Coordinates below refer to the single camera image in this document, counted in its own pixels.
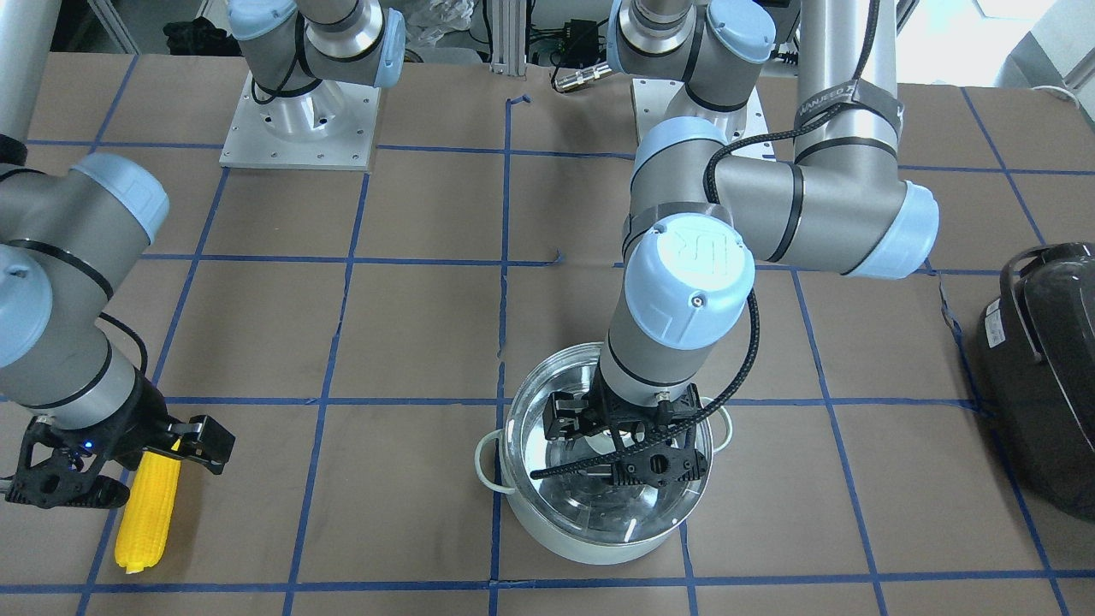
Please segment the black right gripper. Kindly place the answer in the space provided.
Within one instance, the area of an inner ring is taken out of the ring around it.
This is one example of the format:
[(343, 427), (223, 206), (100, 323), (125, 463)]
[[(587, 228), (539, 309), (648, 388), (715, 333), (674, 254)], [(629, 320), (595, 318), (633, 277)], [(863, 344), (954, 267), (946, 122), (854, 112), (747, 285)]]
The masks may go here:
[(3, 479), (3, 499), (38, 508), (120, 508), (130, 490), (101, 475), (106, 461), (137, 470), (145, 452), (152, 451), (189, 460), (221, 476), (234, 444), (235, 435), (211, 416), (194, 416), (186, 422), (169, 416), (163, 395), (138, 374), (120, 410), (97, 425), (60, 429), (32, 421), (22, 437), (15, 474)]

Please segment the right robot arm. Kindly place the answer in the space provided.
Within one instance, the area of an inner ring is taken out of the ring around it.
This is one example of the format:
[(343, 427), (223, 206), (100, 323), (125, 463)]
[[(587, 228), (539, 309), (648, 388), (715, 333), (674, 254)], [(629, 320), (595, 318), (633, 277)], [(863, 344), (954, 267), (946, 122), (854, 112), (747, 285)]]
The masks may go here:
[[(129, 491), (102, 475), (147, 452), (222, 473), (235, 438), (208, 416), (180, 421), (97, 327), (104, 307), (168, 218), (168, 191), (125, 156), (97, 151), (64, 176), (27, 167), (33, 106), (60, 3), (3, 3), (1, 390), (27, 409), (8, 502), (117, 508)], [(231, 1), (229, 23), (255, 86), (276, 102), (336, 81), (391, 88), (405, 20), (378, 1)]]

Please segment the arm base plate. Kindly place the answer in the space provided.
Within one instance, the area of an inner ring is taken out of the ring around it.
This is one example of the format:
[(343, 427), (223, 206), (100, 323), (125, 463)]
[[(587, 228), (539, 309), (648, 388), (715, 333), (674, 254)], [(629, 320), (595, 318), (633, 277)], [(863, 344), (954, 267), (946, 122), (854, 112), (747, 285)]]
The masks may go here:
[(266, 102), (249, 77), (224, 138), (227, 168), (370, 170), (384, 90), (325, 80)]
[(672, 138), (712, 136), (712, 129), (700, 128), (701, 118), (723, 133), (716, 138), (722, 144), (769, 133), (756, 90), (751, 91), (742, 108), (719, 112), (703, 108), (690, 98), (682, 81), (635, 78), (632, 81), (632, 98), (639, 144), (637, 155), (648, 155), (668, 146)]

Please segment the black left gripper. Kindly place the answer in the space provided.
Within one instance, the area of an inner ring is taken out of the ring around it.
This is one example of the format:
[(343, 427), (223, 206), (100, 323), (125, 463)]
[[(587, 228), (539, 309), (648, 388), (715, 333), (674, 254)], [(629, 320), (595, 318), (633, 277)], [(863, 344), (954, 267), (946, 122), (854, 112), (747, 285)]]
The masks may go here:
[(600, 376), (583, 395), (554, 391), (544, 406), (548, 441), (609, 435), (609, 452), (551, 465), (544, 475), (585, 472), (614, 487), (646, 484), (655, 489), (701, 480), (707, 475), (708, 460), (699, 452), (698, 432), (706, 417), (693, 383), (676, 400), (657, 399), (654, 406), (619, 397)]

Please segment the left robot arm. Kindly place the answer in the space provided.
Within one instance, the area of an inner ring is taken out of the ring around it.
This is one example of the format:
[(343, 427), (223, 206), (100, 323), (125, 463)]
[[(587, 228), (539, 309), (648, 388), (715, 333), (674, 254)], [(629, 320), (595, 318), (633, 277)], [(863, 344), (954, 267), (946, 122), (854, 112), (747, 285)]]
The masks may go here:
[(898, 178), (903, 103), (891, 1), (805, 1), (791, 130), (731, 139), (779, 42), (754, 1), (618, 1), (607, 62), (681, 82), (691, 109), (642, 137), (624, 278), (591, 390), (550, 394), (549, 441), (610, 435), (610, 452), (532, 470), (613, 486), (707, 473), (695, 431), (748, 377), (760, 342), (754, 263), (896, 280), (938, 234), (927, 188)]

